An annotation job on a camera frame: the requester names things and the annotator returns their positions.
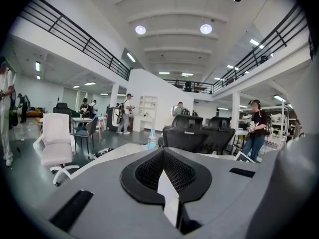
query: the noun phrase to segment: white pants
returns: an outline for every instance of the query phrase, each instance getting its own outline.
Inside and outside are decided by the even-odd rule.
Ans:
[[[122,128],[124,127],[124,133],[128,132],[128,126],[129,126],[129,115],[123,114],[123,119],[118,127],[118,133],[122,131]]]
[[[0,131],[1,141],[3,146],[3,154],[6,159],[12,158],[13,154],[10,151],[9,144],[9,110],[0,113]]]

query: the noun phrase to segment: person in white pants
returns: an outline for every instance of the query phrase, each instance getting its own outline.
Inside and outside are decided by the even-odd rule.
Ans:
[[[9,110],[11,106],[10,95],[14,92],[12,72],[6,67],[4,57],[0,57],[0,132],[3,146],[3,158],[6,165],[11,166],[13,154],[9,145]]]
[[[118,130],[117,130],[117,133],[122,133],[122,128],[124,127],[124,133],[122,133],[122,134],[130,134],[131,133],[131,132],[128,132],[129,116],[130,116],[132,109],[135,108],[134,106],[131,106],[132,95],[127,94],[126,98],[127,99],[123,103],[125,112],[123,114],[123,119],[122,119],[121,123],[119,124]]]

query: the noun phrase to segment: railing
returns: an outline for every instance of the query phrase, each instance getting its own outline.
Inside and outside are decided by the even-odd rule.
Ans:
[[[192,82],[192,81],[180,81],[180,80],[165,80],[177,88],[185,92],[195,92],[195,93],[213,93],[213,85],[210,83],[203,82]]]
[[[82,51],[103,66],[129,79],[130,70],[102,44],[45,0],[31,0],[20,17],[41,27],[61,40]]]
[[[213,93],[260,66],[280,48],[287,47],[289,41],[306,28],[307,22],[305,18],[306,16],[302,13],[301,7],[295,4],[285,18],[258,46],[234,65],[234,69],[223,75],[221,80],[213,84]]]

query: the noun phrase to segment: plastic bottle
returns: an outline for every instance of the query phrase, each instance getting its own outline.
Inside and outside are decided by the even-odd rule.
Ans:
[[[149,140],[148,140],[148,149],[154,149],[156,147],[156,136],[155,136],[155,130],[151,130],[151,134],[149,135]]]

